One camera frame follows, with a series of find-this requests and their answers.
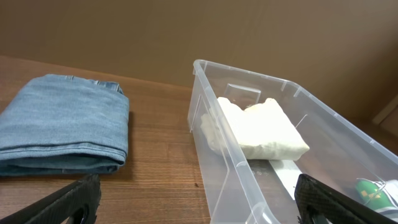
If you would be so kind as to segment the cream white cloth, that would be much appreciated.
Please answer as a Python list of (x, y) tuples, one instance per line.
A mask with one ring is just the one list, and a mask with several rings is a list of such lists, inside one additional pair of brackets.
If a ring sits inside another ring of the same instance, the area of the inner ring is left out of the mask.
[(275, 99), (245, 110), (224, 97), (218, 103), (246, 159), (297, 161), (310, 150)]

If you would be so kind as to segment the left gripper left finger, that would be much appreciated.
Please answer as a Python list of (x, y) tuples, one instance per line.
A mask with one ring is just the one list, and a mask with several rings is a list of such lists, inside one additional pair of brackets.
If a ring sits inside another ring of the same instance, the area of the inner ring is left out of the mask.
[(94, 224), (100, 200), (99, 175), (90, 174), (1, 219), (1, 224)]

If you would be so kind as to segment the white printed t-shirt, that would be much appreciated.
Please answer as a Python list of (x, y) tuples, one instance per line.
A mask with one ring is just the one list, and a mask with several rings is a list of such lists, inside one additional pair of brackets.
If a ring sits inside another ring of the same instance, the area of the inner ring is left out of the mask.
[(358, 178), (355, 189), (365, 206), (397, 222), (397, 180), (371, 181)]

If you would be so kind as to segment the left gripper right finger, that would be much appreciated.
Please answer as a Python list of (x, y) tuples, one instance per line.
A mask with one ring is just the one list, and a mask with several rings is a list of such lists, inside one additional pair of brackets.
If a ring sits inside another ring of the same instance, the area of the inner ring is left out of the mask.
[(395, 221), (320, 182), (301, 174), (294, 197), (300, 224), (394, 224)]

